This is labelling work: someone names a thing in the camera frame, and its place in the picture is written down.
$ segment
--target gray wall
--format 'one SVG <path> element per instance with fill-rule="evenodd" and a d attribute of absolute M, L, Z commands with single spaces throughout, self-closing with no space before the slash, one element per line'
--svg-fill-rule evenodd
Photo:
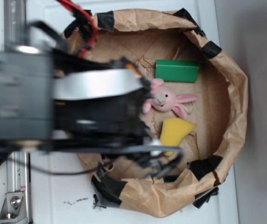
<path fill-rule="evenodd" d="M 235 162 L 240 224 L 267 223 L 267 1 L 215 0 L 221 47 L 249 77 L 246 144 Z"/>

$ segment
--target motion-blurred robot arm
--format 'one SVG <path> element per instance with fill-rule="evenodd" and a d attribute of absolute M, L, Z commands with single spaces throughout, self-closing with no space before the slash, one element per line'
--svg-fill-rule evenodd
<path fill-rule="evenodd" d="M 87 15 L 72 11 L 77 23 L 91 26 Z M 32 26 L 60 48 L 32 47 Z M 165 176 L 182 152 L 162 146 L 140 120 L 142 105 L 151 97 L 149 81 L 125 58 L 109 63 L 82 59 L 93 35 L 88 34 L 75 56 L 67 53 L 66 42 L 55 31 L 35 22 L 26 29 L 24 45 L 10 44 L 9 51 L 0 52 L 0 153 L 30 144 L 48 152 L 101 153 L 114 159 L 125 155 L 143 168 L 153 167 L 152 176 Z M 54 70 L 65 76 L 54 77 Z M 54 140 L 54 130 L 70 137 Z M 178 152 L 178 157 L 162 165 L 158 159 L 166 151 Z"/>

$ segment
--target bunny face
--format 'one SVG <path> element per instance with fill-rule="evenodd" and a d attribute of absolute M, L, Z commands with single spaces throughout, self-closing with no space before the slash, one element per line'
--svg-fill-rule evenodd
<path fill-rule="evenodd" d="M 175 101 L 175 92 L 167 86 L 160 86 L 153 91 L 151 105 L 158 111 L 167 112 L 173 108 Z"/>
<path fill-rule="evenodd" d="M 160 78 L 151 80 L 151 95 L 143 105 L 143 113 L 149 113 L 151 107 L 161 112 L 172 110 L 178 117 L 187 119 L 187 112 L 181 105 L 183 103 L 193 102 L 197 100 L 196 95 L 183 94 L 176 95 L 176 93 L 169 87 L 163 86 L 164 81 Z"/>

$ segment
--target screw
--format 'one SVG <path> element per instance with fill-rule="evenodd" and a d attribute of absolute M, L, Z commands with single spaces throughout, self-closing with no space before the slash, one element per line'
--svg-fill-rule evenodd
<path fill-rule="evenodd" d="M 12 212 L 7 213 L 7 214 L 5 215 L 5 218 L 6 218 L 6 219 L 11 219 L 11 218 L 13 218 L 13 214 L 12 214 Z"/>
<path fill-rule="evenodd" d="M 13 207 L 17 208 L 21 204 L 21 199 L 17 196 L 14 196 L 13 198 L 11 198 L 10 202 Z"/>

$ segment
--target red wire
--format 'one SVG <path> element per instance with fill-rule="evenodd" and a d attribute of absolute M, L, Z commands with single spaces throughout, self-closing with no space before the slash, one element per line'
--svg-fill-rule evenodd
<path fill-rule="evenodd" d="M 76 9 L 78 10 L 79 12 L 81 12 L 82 14 L 84 14 L 89 22 L 90 22 L 90 25 L 91 25 L 91 28 L 92 28 L 92 35 L 90 37 L 90 39 L 87 41 L 87 45 L 89 47 L 92 47 L 92 45 L 95 43 L 96 41 L 96 36 L 97 36 L 97 33 L 98 33 L 98 30 L 97 28 L 95 27 L 94 25 L 94 21 L 92 19 L 92 17 L 89 15 L 89 13 L 87 13 L 86 11 L 84 11 L 82 8 L 80 8 L 79 6 L 75 5 L 73 2 L 69 1 L 69 0 L 57 0 L 59 3 L 61 3 L 67 10 L 71 11 L 72 12 L 72 9 Z M 83 48 L 80 53 L 78 54 L 79 57 L 84 57 L 86 55 L 86 53 L 88 52 L 88 49 L 86 48 Z"/>

